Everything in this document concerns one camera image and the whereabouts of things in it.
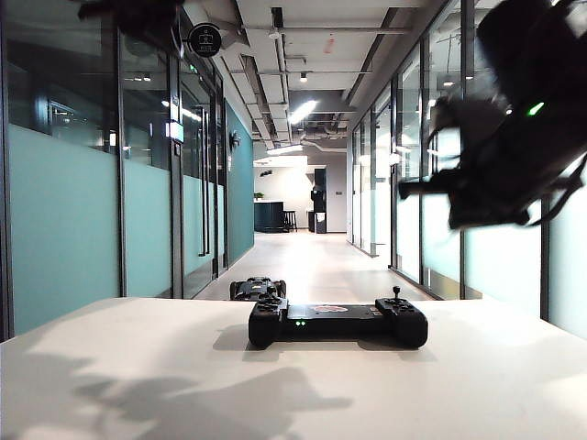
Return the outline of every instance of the hallway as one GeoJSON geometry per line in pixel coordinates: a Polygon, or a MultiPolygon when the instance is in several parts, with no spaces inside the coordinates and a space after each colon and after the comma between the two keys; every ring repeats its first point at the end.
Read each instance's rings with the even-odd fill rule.
{"type": "Polygon", "coordinates": [[[394,285],[408,300],[430,300],[387,269],[384,258],[369,258],[344,234],[255,234],[255,246],[196,299],[227,300],[231,281],[268,276],[287,283],[297,303],[371,303],[391,295],[394,285]]]}

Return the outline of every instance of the tiled floor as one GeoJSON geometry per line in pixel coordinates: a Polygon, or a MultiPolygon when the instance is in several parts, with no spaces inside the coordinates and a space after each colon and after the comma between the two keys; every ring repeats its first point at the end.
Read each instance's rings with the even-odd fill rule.
{"type": "Polygon", "coordinates": [[[256,234],[255,247],[196,299],[228,299],[231,281],[267,276],[287,283],[297,303],[371,303],[402,288],[408,300],[429,300],[425,293],[387,269],[387,258],[369,258],[345,234],[256,234]]]}

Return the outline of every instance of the circular sign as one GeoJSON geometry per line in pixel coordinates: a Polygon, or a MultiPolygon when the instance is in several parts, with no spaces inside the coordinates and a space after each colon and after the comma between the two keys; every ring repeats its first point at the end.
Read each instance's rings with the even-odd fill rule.
{"type": "Polygon", "coordinates": [[[192,28],[188,36],[192,50],[204,58],[214,57],[222,45],[219,27],[212,23],[200,23],[192,28]]]}

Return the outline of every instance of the ceiling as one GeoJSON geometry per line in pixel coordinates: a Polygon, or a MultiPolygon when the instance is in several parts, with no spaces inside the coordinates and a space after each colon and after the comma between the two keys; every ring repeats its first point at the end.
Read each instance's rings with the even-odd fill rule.
{"type": "Polygon", "coordinates": [[[272,149],[302,142],[324,156],[345,150],[362,91],[428,1],[187,0],[185,8],[189,14],[197,3],[223,39],[236,41],[217,61],[233,76],[257,143],[272,149]],[[270,38],[274,30],[277,39],[270,38]],[[292,126],[289,116],[308,100],[318,101],[313,114],[292,126]]]}

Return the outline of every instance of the handheld gaming device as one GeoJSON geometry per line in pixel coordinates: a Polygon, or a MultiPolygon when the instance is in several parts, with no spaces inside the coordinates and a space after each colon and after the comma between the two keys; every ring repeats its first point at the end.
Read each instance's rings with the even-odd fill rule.
{"type": "Polygon", "coordinates": [[[267,277],[251,277],[246,281],[230,283],[230,301],[260,301],[272,296],[285,298],[285,281],[271,281],[267,277]]]}
{"type": "Polygon", "coordinates": [[[405,347],[421,347],[428,338],[428,321],[409,301],[381,298],[375,304],[289,304],[271,296],[258,301],[249,317],[249,341],[266,348],[282,336],[390,335],[405,347]]]}

